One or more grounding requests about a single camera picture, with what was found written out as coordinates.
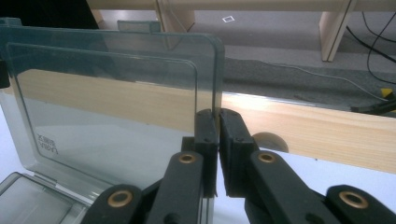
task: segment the white table surface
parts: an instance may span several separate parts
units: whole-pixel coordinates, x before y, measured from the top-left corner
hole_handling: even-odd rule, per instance
[[[347,184],[369,192],[396,213],[396,175],[286,153],[279,154],[311,189],[325,194],[328,187]],[[13,172],[32,174],[21,165],[0,106],[0,181]],[[225,196],[220,168],[218,195],[215,200],[215,224],[248,223],[244,200]]]

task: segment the wire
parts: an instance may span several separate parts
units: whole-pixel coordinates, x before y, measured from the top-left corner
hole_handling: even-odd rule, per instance
[[[371,53],[373,52],[373,48],[374,48],[374,45],[375,45],[376,41],[379,39],[379,37],[382,35],[382,33],[384,33],[384,31],[388,28],[388,26],[389,26],[390,23],[393,21],[393,19],[395,18],[395,16],[396,16],[396,12],[393,13],[393,16],[390,18],[390,20],[388,21],[388,23],[385,25],[384,29],[382,29],[381,33],[379,33],[379,35],[376,37],[375,41],[373,42],[373,45],[370,47],[370,51],[369,51],[369,54],[368,54],[368,56],[367,56],[367,63],[366,63],[366,64],[367,64],[367,70],[369,71],[369,73],[370,73],[374,78],[376,78],[377,80],[386,82],[386,83],[388,83],[388,84],[393,84],[393,85],[396,85],[396,82],[387,81],[387,80],[385,80],[385,79],[383,79],[383,78],[380,78],[380,77],[376,76],[376,75],[371,71],[371,69],[370,69],[370,56],[371,56]]]
[[[373,48],[372,46],[368,45],[367,43],[363,42],[361,39],[359,39],[357,36],[355,36],[355,34],[350,30],[350,28],[347,26],[346,29],[349,31],[349,33],[360,43],[362,44],[364,47],[366,47],[367,49],[371,49],[372,51],[378,53],[379,55],[381,55],[382,57],[390,60],[393,63],[396,63],[396,60],[392,57],[390,57],[388,54]]]
[[[347,79],[347,78],[345,78],[345,77],[333,77],[333,76],[329,76],[329,75],[323,75],[323,74],[319,74],[319,73],[314,73],[314,72],[305,70],[305,69],[303,69],[303,68],[301,68],[301,67],[297,67],[297,66],[279,64],[279,63],[267,63],[267,62],[260,61],[260,60],[240,60],[240,61],[256,61],[256,62],[260,62],[260,63],[265,63],[265,64],[268,64],[268,65],[272,65],[272,66],[275,66],[275,67],[284,67],[284,68],[296,69],[296,70],[305,72],[305,73],[307,73],[307,74],[310,74],[310,75],[316,76],[316,77],[326,77],[326,78],[333,78],[333,79],[342,80],[342,81],[345,81],[345,82],[348,82],[348,83],[352,84],[353,86],[355,86],[355,87],[358,88],[359,90],[364,91],[365,93],[369,94],[370,96],[374,97],[374,98],[377,99],[377,100],[384,101],[384,102],[387,101],[387,100],[384,99],[384,98],[378,97],[378,96],[376,96],[376,95],[370,93],[369,91],[367,91],[366,89],[364,89],[362,86],[358,85],[356,82],[353,82],[353,81],[351,81],[351,80],[349,80],[349,79]]]
[[[365,15],[364,15],[364,12],[362,12],[361,15],[363,16],[364,25],[366,26],[367,30],[368,30],[370,33],[372,33],[373,35],[379,36],[379,38],[381,38],[381,39],[383,39],[383,40],[396,43],[396,40],[388,39],[388,38],[386,38],[386,37],[384,37],[384,36],[378,35],[378,34],[375,33],[374,31],[372,31],[372,30],[370,29],[369,25],[367,24],[367,20],[366,20],[366,17],[365,17]]]

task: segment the gray floor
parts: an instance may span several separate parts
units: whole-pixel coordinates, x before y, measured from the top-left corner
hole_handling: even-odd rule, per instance
[[[154,11],[102,11],[102,29],[117,29],[116,20],[153,21]],[[191,33],[218,36],[226,49],[224,90],[303,100],[310,103],[362,106],[380,101],[343,80],[315,77],[305,72],[261,63],[296,65],[328,76],[353,80],[371,94],[396,86],[373,79],[367,72],[368,49],[345,33],[332,63],[320,56],[318,22],[320,12],[196,11]],[[366,13],[370,27],[380,32],[392,13]],[[224,22],[232,16],[234,21]],[[375,40],[364,26],[361,13],[353,13],[348,26],[370,45]],[[396,20],[383,34],[396,39]],[[378,41],[376,48],[395,57],[396,44]],[[372,71],[396,81],[396,65],[373,54]]]

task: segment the black cable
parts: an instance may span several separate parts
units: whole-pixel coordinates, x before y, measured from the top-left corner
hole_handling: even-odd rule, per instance
[[[370,55],[371,55],[371,53],[373,52],[373,48],[374,48],[374,45],[375,45],[376,41],[379,39],[379,37],[382,35],[382,33],[384,33],[384,31],[388,28],[389,24],[393,21],[393,19],[395,18],[395,16],[396,16],[396,12],[393,13],[393,16],[390,18],[390,20],[388,21],[388,23],[385,25],[384,29],[382,29],[381,33],[379,33],[379,35],[376,37],[375,41],[373,42],[373,45],[370,47],[370,51],[369,51],[369,54],[368,54],[368,56],[367,56],[367,69],[368,69],[369,73],[370,73],[374,78],[376,78],[377,80],[380,80],[380,81],[383,81],[383,82],[386,82],[386,83],[389,83],[389,84],[393,84],[393,85],[396,85],[396,82],[387,81],[387,80],[385,80],[385,79],[382,79],[382,78],[377,77],[376,75],[374,75],[374,73],[373,73],[373,72],[371,71],[371,69],[370,69]]]
[[[361,15],[363,16],[364,25],[366,26],[367,30],[368,30],[370,33],[372,33],[373,35],[379,36],[379,38],[381,38],[381,39],[383,39],[383,40],[396,43],[396,40],[388,39],[388,38],[386,38],[386,37],[384,37],[384,36],[380,36],[380,35],[376,34],[374,31],[372,31],[372,30],[370,29],[369,25],[367,24],[367,20],[366,20],[366,17],[365,17],[365,15],[364,15],[364,12],[362,12]]]
[[[364,47],[366,47],[369,50],[374,51],[375,53],[381,55],[382,57],[384,57],[384,58],[386,58],[388,60],[390,60],[391,62],[396,63],[396,60],[394,58],[390,57],[388,54],[386,54],[386,53],[384,53],[384,52],[382,52],[382,51],[380,51],[378,49],[375,49],[375,48],[373,48],[373,46],[370,46],[370,45],[366,44],[365,42],[363,42],[362,40],[360,40],[357,36],[355,36],[355,34],[350,30],[350,28],[348,26],[346,27],[346,29]]]

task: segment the white cable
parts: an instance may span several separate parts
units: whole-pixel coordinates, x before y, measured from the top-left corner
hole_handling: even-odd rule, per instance
[[[348,82],[348,83],[354,85],[354,86],[357,87],[359,90],[364,91],[365,93],[369,94],[370,96],[374,97],[374,98],[377,99],[377,100],[384,101],[384,102],[387,101],[387,100],[384,99],[384,98],[378,97],[378,96],[376,96],[376,95],[370,93],[369,91],[367,91],[366,89],[364,89],[363,87],[361,87],[360,85],[358,85],[357,83],[355,83],[355,82],[353,82],[353,81],[351,81],[351,80],[349,80],[349,79],[347,79],[347,78],[344,78],[344,77],[333,77],[333,76],[329,76],[329,75],[323,75],[323,74],[319,74],[319,73],[314,73],[314,72],[310,72],[310,71],[308,71],[308,70],[305,70],[305,69],[303,69],[303,68],[301,68],[301,67],[292,66],[292,65],[285,65],[285,64],[278,64],[278,63],[267,63],[267,62],[260,61],[260,60],[249,60],[249,59],[242,59],[242,60],[241,60],[241,59],[234,59],[234,58],[229,58],[229,57],[225,57],[225,58],[227,58],[227,59],[233,59],[233,60],[239,60],[239,61],[256,61],[256,62],[265,63],[265,64],[269,64],[269,65],[276,66],[276,67],[285,67],[285,68],[297,69],[297,70],[300,70],[300,71],[302,71],[302,72],[305,72],[305,73],[307,73],[307,74],[310,74],[310,75],[313,75],[313,76],[317,76],[317,77],[326,77],[326,78],[333,78],[333,79],[343,80],[343,81],[346,81],[346,82]]]

